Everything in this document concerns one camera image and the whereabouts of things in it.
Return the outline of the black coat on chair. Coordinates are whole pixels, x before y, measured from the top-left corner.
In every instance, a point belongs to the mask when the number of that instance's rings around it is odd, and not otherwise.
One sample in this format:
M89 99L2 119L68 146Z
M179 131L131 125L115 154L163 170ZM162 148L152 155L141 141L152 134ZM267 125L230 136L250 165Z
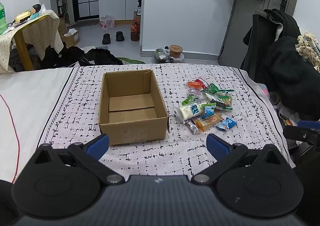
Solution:
M249 47L242 67L256 83L276 93L281 103L307 120L319 119L319 72L296 51L300 29L278 9L266 9L243 38Z

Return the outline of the dark green snack packet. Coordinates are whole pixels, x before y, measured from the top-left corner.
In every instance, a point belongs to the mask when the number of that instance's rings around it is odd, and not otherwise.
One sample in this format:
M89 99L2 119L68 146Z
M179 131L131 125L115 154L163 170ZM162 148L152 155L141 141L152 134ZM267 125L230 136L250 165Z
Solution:
M215 84L210 83L202 93L208 93L210 95L221 94L221 93L232 93L232 89L219 89Z

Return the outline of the green plastic bottle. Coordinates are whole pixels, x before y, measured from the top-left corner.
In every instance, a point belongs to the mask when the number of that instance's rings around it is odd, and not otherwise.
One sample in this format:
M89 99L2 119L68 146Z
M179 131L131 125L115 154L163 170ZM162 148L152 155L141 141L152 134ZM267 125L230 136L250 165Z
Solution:
M7 21L5 17L5 9L2 3L0 3L0 35L7 30Z

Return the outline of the purple snack packet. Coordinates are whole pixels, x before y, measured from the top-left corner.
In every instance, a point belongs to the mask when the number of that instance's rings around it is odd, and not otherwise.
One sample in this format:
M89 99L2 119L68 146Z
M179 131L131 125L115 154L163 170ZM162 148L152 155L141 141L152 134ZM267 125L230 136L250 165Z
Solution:
M202 90L198 90L198 89L193 88L193 87L191 87L191 88L188 89L188 94L189 94L189 95L192 95L192 96L194 96L194 97L198 97L198 98L203 97Z

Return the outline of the light blue snack packet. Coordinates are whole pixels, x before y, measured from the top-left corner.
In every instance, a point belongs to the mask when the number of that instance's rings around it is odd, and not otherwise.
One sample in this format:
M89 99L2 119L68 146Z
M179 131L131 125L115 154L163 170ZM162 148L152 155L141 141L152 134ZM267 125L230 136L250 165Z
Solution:
M227 117L224 121L221 121L216 125L216 128L220 131L228 131L236 125L236 121Z

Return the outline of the dotted cream tablecloth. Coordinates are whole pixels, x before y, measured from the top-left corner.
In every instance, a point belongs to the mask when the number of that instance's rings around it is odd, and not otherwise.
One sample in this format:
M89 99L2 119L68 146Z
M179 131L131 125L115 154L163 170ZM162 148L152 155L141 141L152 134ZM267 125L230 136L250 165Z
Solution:
M25 43L34 46L40 59L44 58L45 50L48 46L54 48L56 52L60 52L63 49L63 43L58 32L60 19L53 10L46 10L40 16L46 14L50 14L54 19L48 19L46 22L32 25L23 30ZM10 45L11 41L14 40L14 29L1 35L1 74L14 72L9 66Z

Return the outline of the right black slipper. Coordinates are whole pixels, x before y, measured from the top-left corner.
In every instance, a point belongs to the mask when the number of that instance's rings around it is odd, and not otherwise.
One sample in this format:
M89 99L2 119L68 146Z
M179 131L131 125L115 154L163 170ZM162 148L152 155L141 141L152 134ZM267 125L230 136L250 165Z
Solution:
M116 32L116 41L117 42L122 42L125 40L124 34L122 31L117 31Z

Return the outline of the orange biscuit stick packet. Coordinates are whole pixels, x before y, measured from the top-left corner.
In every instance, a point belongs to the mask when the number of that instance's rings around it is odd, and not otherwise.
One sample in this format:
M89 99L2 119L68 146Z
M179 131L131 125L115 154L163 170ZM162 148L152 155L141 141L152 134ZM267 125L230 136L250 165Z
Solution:
M193 119L194 124L202 132L209 130L211 127L217 125L221 121L223 121L223 118L219 113L215 113L214 115L208 118L199 117L199 118Z

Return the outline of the cream knitted cloth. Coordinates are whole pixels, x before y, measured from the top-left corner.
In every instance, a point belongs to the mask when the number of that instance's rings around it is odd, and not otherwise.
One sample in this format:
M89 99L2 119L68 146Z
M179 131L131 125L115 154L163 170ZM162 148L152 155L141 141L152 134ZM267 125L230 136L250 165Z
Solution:
M298 36L298 44L295 45L296 52L304 62L312 64L313 68L320 73L320 46L319 41L310 32Z

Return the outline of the orange jelly packet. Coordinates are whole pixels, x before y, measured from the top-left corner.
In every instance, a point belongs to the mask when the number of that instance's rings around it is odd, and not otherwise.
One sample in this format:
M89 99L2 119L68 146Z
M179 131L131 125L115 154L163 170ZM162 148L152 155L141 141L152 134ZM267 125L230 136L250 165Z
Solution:
M187 86L196 90L202 89L202 83L196 81L188 81Z

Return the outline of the silver black snack bar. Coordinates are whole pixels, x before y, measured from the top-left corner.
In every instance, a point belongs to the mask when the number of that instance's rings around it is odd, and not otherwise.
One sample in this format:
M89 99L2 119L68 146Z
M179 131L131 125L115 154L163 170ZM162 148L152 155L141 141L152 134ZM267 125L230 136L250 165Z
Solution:
M199 133L199 129L197 128L197 126L192 120L187 120L185 124L189 128L189 131L191 132L192 135L196 135Z

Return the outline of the green cookie packet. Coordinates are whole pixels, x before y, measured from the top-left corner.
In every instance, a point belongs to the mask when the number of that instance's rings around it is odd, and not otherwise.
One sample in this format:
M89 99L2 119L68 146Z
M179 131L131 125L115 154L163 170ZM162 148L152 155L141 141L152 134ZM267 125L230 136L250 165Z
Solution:
M215 95L216 108L219 110L233 110L233 97L230 93L217 93Z

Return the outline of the red snack packet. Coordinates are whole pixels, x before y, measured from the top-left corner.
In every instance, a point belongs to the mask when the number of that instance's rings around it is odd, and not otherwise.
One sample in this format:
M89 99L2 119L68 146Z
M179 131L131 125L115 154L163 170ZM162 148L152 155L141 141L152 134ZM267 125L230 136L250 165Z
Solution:
M209 86L209 83L201 77L195 79L195 82L199 83L202 89L206 89Z

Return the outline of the spray bottle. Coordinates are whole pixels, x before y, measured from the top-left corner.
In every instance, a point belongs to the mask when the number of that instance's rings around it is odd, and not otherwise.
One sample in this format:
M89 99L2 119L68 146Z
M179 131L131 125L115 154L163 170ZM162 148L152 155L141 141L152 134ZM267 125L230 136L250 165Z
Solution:
M141 16L141 14L142 14L142 0L138 0L137 16Z

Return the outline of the left black slipper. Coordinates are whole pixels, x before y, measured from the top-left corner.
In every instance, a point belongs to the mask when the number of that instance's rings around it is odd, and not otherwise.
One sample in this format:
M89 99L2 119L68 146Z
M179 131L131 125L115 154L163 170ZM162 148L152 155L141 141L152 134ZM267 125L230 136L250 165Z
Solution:
M103 45L108 45L111 43L111 36L109 33L103 35L103 40L101 42Z

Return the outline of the pink plastic bag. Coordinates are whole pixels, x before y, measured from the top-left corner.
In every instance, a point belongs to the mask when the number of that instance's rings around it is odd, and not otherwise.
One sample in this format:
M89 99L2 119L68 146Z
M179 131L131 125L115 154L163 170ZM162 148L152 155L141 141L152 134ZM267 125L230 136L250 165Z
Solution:
M114 29L115 27L114 19L109 15L101 16L99 23L100 26L106 30Z

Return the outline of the doll figure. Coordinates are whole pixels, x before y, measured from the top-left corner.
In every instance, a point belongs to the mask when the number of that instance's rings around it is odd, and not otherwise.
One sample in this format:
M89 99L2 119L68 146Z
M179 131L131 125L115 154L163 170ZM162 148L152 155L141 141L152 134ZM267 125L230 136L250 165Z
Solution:
M41 11L40 4L33 5L32 9L30 11L30 20L37 18L39 16L40 11Z

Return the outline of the green floor mat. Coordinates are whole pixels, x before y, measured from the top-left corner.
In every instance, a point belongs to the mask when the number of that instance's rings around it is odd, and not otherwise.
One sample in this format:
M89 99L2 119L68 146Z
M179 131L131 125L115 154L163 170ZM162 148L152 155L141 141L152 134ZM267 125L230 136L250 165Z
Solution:
M145 62L135 59L130 59L126 57L119 57L118 60L120 60L123 64L145 64Z

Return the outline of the pink grey plush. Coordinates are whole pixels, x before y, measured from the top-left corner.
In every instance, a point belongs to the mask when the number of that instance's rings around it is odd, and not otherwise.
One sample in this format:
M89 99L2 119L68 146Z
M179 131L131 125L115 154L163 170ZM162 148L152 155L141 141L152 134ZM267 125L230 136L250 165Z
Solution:
M267 86L262 84L262 83L259 83L258 86L261 88L261 90L264 92L266 97L269 99L270 98L270 94L269 94L269 91L267 89Z

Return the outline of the yellow leg side table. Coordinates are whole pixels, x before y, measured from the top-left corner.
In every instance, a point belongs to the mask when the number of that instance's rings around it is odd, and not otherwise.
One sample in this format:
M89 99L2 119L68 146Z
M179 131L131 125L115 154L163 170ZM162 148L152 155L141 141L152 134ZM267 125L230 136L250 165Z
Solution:
M27 44L25 43L23 30L29 28L32 25L39 25L40 23L48 21L48 19L54 19L50 14L39 16L33 20L27 21L14 29L14 40L16 42L16 48L21 60L21 63L25 71L33 71L34 67L29 56Z

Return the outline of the black clothes pile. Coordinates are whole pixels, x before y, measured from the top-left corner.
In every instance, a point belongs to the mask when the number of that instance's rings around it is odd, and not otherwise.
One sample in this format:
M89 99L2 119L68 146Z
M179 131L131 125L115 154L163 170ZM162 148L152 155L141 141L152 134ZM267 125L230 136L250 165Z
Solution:
M84 50L76 46L69 48L64 46L60 52L56 52L54 48L49 46L45 50L43 60L40 60L40 66L42 69L69 67L78 62L84 55Z

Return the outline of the white blue bread packet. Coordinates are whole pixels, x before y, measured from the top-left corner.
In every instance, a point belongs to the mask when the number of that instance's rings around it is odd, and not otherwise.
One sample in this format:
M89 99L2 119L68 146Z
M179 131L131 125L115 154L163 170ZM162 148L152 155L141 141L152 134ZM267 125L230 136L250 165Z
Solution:
M201 117L203 114L203 106L205 105L216 105L215 103L197 103L188 104L186 106L175 107L174 112L176 117L183 123L187 120Z

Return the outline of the black backpack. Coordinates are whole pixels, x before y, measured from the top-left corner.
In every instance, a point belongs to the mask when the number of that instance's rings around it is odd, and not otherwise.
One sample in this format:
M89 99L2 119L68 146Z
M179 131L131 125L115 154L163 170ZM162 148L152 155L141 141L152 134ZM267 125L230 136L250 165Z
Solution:
M94 65L123 65L123 62L111 54L108 49L94 48L84 54L79 61L79 65L81 67Z

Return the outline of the brown cardboard box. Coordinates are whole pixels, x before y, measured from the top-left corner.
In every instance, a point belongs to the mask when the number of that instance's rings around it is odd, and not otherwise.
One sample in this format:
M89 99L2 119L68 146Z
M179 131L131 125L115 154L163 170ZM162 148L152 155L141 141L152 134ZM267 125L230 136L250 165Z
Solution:
M98 124L111 146L165 139L169 115L153 70L104 73Z

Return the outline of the small cardboard box on floor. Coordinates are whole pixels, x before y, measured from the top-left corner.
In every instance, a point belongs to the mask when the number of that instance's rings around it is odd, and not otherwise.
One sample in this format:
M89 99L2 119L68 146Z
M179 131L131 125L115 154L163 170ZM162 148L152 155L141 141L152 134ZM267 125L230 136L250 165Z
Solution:
M67 33L61 35L61 39L66 44L67 48L73 47L80 41L79 32L75 28L71 28Z

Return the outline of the grey door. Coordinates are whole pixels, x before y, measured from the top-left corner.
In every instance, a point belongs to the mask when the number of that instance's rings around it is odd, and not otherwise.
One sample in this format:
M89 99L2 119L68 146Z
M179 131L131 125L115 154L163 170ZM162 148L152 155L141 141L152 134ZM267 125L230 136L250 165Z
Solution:
M250 35L257 20L268 19L265 9L278 9L293 16L297 0L234 0L219 57L220 65L239 68L248 50L245 35Z

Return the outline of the black slipper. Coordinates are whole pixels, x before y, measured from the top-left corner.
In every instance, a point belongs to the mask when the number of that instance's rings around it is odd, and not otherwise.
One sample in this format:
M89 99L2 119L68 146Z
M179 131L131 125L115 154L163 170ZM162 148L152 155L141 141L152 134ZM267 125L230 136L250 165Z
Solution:
M103 35L103 40L101 42L103 45L108 45L111 43L111 36L109 33Z
M117 42L122 42L125 40L124 34L122 31L117 31L116 32L116 41Z

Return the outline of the blue candy packet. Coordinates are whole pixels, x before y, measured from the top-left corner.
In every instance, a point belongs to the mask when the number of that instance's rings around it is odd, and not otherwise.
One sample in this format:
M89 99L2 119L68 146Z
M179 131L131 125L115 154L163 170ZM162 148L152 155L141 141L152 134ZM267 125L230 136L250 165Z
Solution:
M205 105L203 106L203 114L201 115L202 119L207 119L212 117L215 114L215 105Z

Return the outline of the bright green snack packet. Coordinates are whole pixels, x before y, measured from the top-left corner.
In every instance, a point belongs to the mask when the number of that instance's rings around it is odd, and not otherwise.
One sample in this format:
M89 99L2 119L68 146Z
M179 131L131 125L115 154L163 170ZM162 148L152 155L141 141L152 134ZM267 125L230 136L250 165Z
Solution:
M189 95L185 100L182 101L182 106L186 106L188 104L192 104L197 102L200 98L197 95Z

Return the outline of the white black rice cake packet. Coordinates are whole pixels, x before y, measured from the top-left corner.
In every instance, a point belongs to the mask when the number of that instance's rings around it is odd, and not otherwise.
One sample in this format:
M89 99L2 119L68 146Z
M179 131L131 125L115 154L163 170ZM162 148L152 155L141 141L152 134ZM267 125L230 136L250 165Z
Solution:
M226 104L222 100L220 100L218 97L213 96L209 93L203 93L202 96L207 103L215 103L216 109L219 109L219 110L226 109Z

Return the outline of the dark red bottle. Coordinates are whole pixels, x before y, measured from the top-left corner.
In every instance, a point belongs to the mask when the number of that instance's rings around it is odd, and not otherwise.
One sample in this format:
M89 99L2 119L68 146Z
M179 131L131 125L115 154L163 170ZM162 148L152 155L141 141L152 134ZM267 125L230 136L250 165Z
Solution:
M140 24L134 20L131 24L131 41L138 42L140 39Z

